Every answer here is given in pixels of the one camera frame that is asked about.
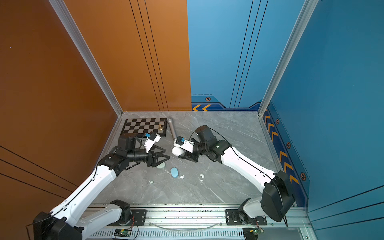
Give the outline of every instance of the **white ball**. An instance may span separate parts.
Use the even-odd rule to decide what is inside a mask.
[[[175,155],[176,157],[180,156],[183,153],[184,153],[184,150],[180,147],[172,148],[172,154]]]

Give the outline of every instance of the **blue wall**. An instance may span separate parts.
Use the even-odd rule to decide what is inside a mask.
[[[319,1],[272,98],[319,240],[383,238],[383,12],[379,0]]]
[[[303,3],[188,0],[192,95],[212,95],[227,108],[260,101]]]

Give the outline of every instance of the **metal corner post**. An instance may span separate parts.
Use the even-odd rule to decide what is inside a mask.
[[[112,108],[115,110],[118,116],[122,115],[122,108],[119,102],[116,99],[116,96],[112,92],[111,87],[109,86],[107,80],[105,79],[103,72],[101,71],[99,65],[97,64],[94,56],[91,53],[85,39],[81,35],[79,28],[74,22],[67,6],[63,0],[49,0],[53,9],[55,10],[60,21],[64,25],[68,34],[70,35],[73,43],[76,45],[84,61],[91,70],[93,76],[95,77],[97,83],[100,85],[100,88],[103,90],[103,93],[107,97]]]
[[[288,39],[288,42],[285,45],[285,49],[283,51],[283,54],[281,55],[280,61],[277,64],[276,70],[272,76],[271,82],[269,83],[268,88],[263,97],[263,101],[258,111],[259,115],[265,112],[269,102],[271,101],[272,96],[275,93],[277,86],[279,85],[280,79],[288,66],[292,54],[300,41],[300,38],[312,16],[314,9],[316,8],[317,2],[318,0],[305,0],[303,7],[301,8],[299,17],[297,18],[291,35]]]

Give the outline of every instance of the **black line on wall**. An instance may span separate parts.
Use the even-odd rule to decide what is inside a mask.
[[[252,0],[252,4],[251,4],[251,10],[249,11],[249,17],[248,17],[247,27],[246,27],[246,29],[245,29],[244,40],[243,40],[243,46],[241,47],[240,59],[239,59],[239,64],[237,65],[237,71],[236,71],[235,83],[233,84],[233,90],[232,90],[231,102],[229,103],[229,107],[231,107],[231,105],[232,105],[233,93],[235,92],[236,78],[237,78],[237,73],[239,72],[240,60],[241,60],[241,55],[243,54],[243,48],[244,48],[244,43],[245,43],[245,36],[247,35],[249,19],[250,19],[250,17],[251,17],[251,12],[252,12],[252,6],[253,6],[253,0]]]
[[[372,207],[372,206],[375,206],[375,205],[379,205],[379,204],[383,204],[384,202],[378,202],[376,204],[371,204],[371,205],[368,205],[368,206],[365,206],[365,207],[359,207],[357,209],[353,209],[353,210],[349,210],[349,211],[345,211],[345,212],[341,212],[339,214],[334,214],[334,215],[331,215],[331,216],[328,216],[328,217],[334,217],[334,216],[337,216],[337,215],[340,215],[340,214],[345,214],[345,213],[348,213],[348,212],[353,212],[353,211],[356,211],[356,210],[360,210],[360,209],[364,209],[364,208],[367,208],[367,207]],[[325,219],[325,218],[328,218],[328,217],[322,217],[322,218],[319,218],[319,219],[316,219],[316,220],[312,220],[311,222],[314,222],[314,221],[317,221],[317,220],[321,220],[321,219]]]
[[[155,55],[156,55],[156,59],[157,59],[157,65],[159,66],[160,79],[161,79],[161,84],[162,84],[162,86],[163,86],[163,91],[164,91],[164,98],[166,99],[167,110],[169,111],[169,108],[168,108],[168,101],[167,101],[167,95],[166,95],[166,91],[165,91],[165,89],[164,89],[163,77],[161,76],[161,70],[160,70],[159,58],[157,57],[156,45],[155,45],[155,40],[154,40],[154,38],[153,38],[152,27],[151,27],[151,21],[149,20],[149,14],[148,14],[148,9],[147,9],[147,2],[146,2],[146,0],[144,0],[144,3],[145,3],[145,9],[146,9],[146,11],[147,11],[147,16],[148,16],[149,28],[151,29],[151,35],[152,35],[153,46],[155,47]]]
[[[5,161],[5,160],[3,160],[3,159],[0,159],[0,161],[3,161],[3,162],[5,162],[5,163],[8,163],[9,165],[14,166],[15,168],[18,168],[18,169],[20,169],[20,170],[22,170],[22,171],[24,171],[24,172],[27,172],[27,173],[29,173],[29,174],[34,175],[35,177],[38,177],[38,178],[40,178],[40,179],[43,179],[44,181],[47,181],[47,182],[52,183],[53,185],[56,185],[56,186],[58,186],[58,187],[60,187],[60,188],[62,188],[62,189],[65,189],[65,190],[67,190],[67,191],[69,191],[69,192],[72,192],[71,190],[68,190],[68,189],[66,189],[65,187],[62,187],[62,186],[60,186],[60,185],[57,185],[57,184],[55,184],[55,183],[53,183],[53,182],[51,182],[51,181],[49,181],[49,180],[46,180],[46,179],[44,179],[44,178],[42,178],[42,177],[39,177],[39,176],[37,176],[36,174],[33,174],[33,173],[31,173],[31,172],[29,172],[29,171],[27,171],[27,170],[24,170],[24,169],[22,169],[22,168],[20,168],[20,167],[18,167],[18,166],[16,166],[16,165],[13,165],[12,163],[9,163],[9,162],[7,162],[7,161]]]
[[[149,51],[149,55],[151,56],[151,61],[152,61],[152,66],[153,66],[153,71],[155,72],[155,77],[156,77],[156,82],[157,82],[157,88],[159,89],[159,94],[160,94],[161,104],[163,105],[163,110],[165,110],[165,108],[164,108],[164,103],[163,103],[163,97],[161,96],[161,91],[160,91],[159,81],[157,80],[157,74],[156,74],[156,70],[155,70],[155,64],[153,63],[153,58],[152,58],[151,48],[149,47],[149,41],[148,41],[148,37],[147,37],[147,31],[145,30],[144,21],[143,21],[143,16],[141,15],[141,10],[140,10],[139,0],[137,0],[137,5],[139,6],[139,12],[140,12],[140,16],[141,16],[141,22],[143,23],[143,28],[144,28],[145,38],[147,39],[148,51]]]
[[[323,229],[328,229],[328,228],[333,228],[333,227],[341,227],[341,226],[351,225],[351,224],[355,224],[355,223],[369,222],[369,221],[379,220],[379,219],[383,219],[383,218],[384,218],[384,217],[378,217],[378,218],[373,218],[373,219],[368,219],[368,220],[363,220],[363,221],[358,221],[358,222],[351,222],[351,223],[341,224],[341,225],[337,225],[337,226],[331,226],[331,227],[319,228],[319,229],[315,229],[315,231],[317,231],[317,230],[323,230]]]
[[[264,20],[264,15],[265,15],[265,10],[266,10],[266,7],[268,6],[268,1],[269,1],[269,0],[267,0],[266,5],[265,5],[265,9],[264,9],[264,14],[263,14],[262,22],[260,23],[260,27],[259,27],[259,33],[257,34],[255,47],[253,48],[253,53],[252,53],[251,61],[250,61],[249,66],[248,66],[247,75],[246,75],[245,80],[244,80],[243,90],[241,91],[241,96],[240,96],[239,104],[237,105],[237,107],[240,106],[240,101],[241,101],[241,98],[242,98],[242,96],[243,96],[245,83],[246,83],[246,81],[247,81],[247,77],[248,77],[248,73],[249,73],[249,68],[251,67],[253,54],[255,53],[255,48],[256,48],[257,40],[259,39],[260,29],[262,28],[262,24],[263,24],[263,20]]]
[[[74,184],[74,183],[72,183],[72,182],[70,182],[70,181],[68,181],[68,180],[66,180],[66,179],[64,179],[64,178],[62,178],[62,177],[60,177],[60,176],[59,176],[59,175],[57,175],[57,174],[54,174],[53,172],[51,172],[51,171],[49,171],[49,170],[47,170],[47,169],[45,169],[45,168],[43,168],[43,167],[41,167],[41,166],[37,165],[37,164],[36,164],[36,163],[34,163],[34,162],[31,162],[31,161],[29,161],[29,160],[28,160],[28,159],[26,159],[25,157],[22,157],[22,156],[18,155],[17,153],[14,153],[14,152],[12,152],[11,150],[9,150],[9,149],[7,149],[7,148],[5,148],[5,147],[1,146],[1,145],[0,145],[0,147],[1,147],[1,148],[3,148],[4,150],[7,150],[7,151],[8,151],[8,152],[10,152],[10,153],[13,153],[14,155],[16,155],[16,156],[18,156],[18,157],[20,157],[20,158],[22,158],[22,159],[26,160],[27,162],[30,162],[30,163],[32,163],[33,165],[35,165],[35,166],[37,166],[37,167],[39,167],[39,168],[41,168],[41,169],[44,169],[44,170],[46,170],[47,172],[49,172],[49,173],[51,173],[51,174],[55,175],[56,177],[59,177],[59,178],[63,179],[64,181],[66,181],[66,182],[68,182],[68,183],[70,183],[70,184],[73,184],[73,185],[75,185],[76,187],[78,187],[76,184]]]
[[[365,192],[362,192],[362,193],[353,195],[353,196],[351,196],[351,197],[347,197],[347,198],[345,198],[345,199],[342,199],[342,200],[339,200],[339,201],[337,201],[337,202],[334,202],[334,203],[325,205],[325,206],[323,206],[323,207],[319,207],[319,208],[317,208],[317,209],[314,209],[314,210],[309,211],[308,213],[313,212],[313,211],[316,211],[316,210],[319,210],[319,209],[322,209],[322,208],[324,208],[324,207],[331,206],[331,205],[333,205],[333,204],[342,202],[342,201],[344,201],[344,200],[347,200],[347,199],[350,199],[350,198],[353,198],[353,197],[357,197],[357,196],[359,196],[359,195],[361,195],[361,194],[364,194],[364,193],[367,193],[367,192],[370,192],[370,191],[373,191],[373,190],[376,190],[376,189],[379,189],[379,188],[382,188],[382,187],[384,187],[384,185],[381,185],[381,186],[379,186],[379,187],[375,187],[375,188],[373,188],[373,189],[371,189],[371,190],[368,190],[368,191],[365,191]]]
[[[22,183],[24,183],[24,184],[26,184],[26,185],[28,185],[28,186],[31,186],[31,187],[34,187],[34,188],[40,189],[40,190],[42,190],[42,191],[44,191],[44,192],[48,192],[48,193],[50,193],[50,194],[53,194],[53,195],[55,195],[55,196],[58,196],[58,197],[62,197],[62,196],[60,196],[60,195],[57,195],[57,194],[55,194],[55,193],[53,193],[53,192],[50,192],[50,191],[47,191],[47,190],[41,189],[41,188],[39,188],[39,187],[36,187],[36,186],[33,186],[33,185],[29,184],[29,183],[26,183],[26,182],[20,181],[20,180],[18,180],[18,179],[16,179],[16,178],[10,177],[10,176],[8,176],[8,175],[5,175],[5,174],[3,174],[3,173],[0,173],[0,175],[3,175],[3,176],[5,176],[5,177],[9,177],[10,179],[16,180],[16,181],[18,181],[18,182],[22,182]]]
[[[144,46],[143,46],[143,42],[141,41],[140,32],[139,32],[139,27],[137,26],[136,17],[135,17],[135,13],[133,12],[133,7],[132,7],[131,0],[129,0],[129,4],[131,5],[133,18],[134,18],[134,20],[135,20],[135,24],[136,24],[136,28],[137,28],[137,33],[139,34],[139,39],[140,39],[141,47],[143,48],[143,54],[144,54],[145,62],[147,63],[147,68],[148,68],[149,77],[151,78],[152,87],[153,87],[153,92],[155,93],[157,106],[159,107],[159,111],[160,111],[160,105],[159,105],[159,101],[157,100],[157,95],[156,95],[156,91],[155,91],[155,85],[153,84],[153,80],[152,80],[152,76],[151,76],[151,71],[149,70],[149,65],[148,65],[147,57],[145,56]]]
[[[253,24],[253,29],[252,29],[252,34],[251,34],[251,40],[249,40],[249,45],[248,45],[247,54],[246,54],[246,56],[245,56],[245,62],[244,62],[244,66],[243,66],[243,71],[242,71],[242,73],[241,73],[241,77],[240,77],[239,88],[237,89],[236,99],[235,99],[235,103],[234,103],[233,107],[235,107],[235,105],[236,105],[237,96],[238,96],[238,94],[239,94],[239,89],[240,89],[240,85],[241,85],[241,80],[242,80],[242,78],[243,78],[243,73],[244,73],[245,64],[247,63],[249,47],[251,46],[251,42],[252,42],[253,31],[255,30],[255,25],[256,25],[257,16],[259,15],[260,4],[261,4],[261,0],[260,0],[260,3],[259,3],[259,8],[257,8],[257,13],[256,13],[256,18],[255,18],[255,23]]]

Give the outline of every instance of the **white round object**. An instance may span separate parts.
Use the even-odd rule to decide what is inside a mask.
[[[172,154],[175,155],[176,157],[180,156],[183,153],[184,153],[184,150],[180,147],[172,148]]]
[[[165,168],[166,167],[166,163],[165,162],[162,162],[162,163],[160,163],[160,165],[158,165],[156,168],[158,168],[158,169],[163,169],[163,168]]]

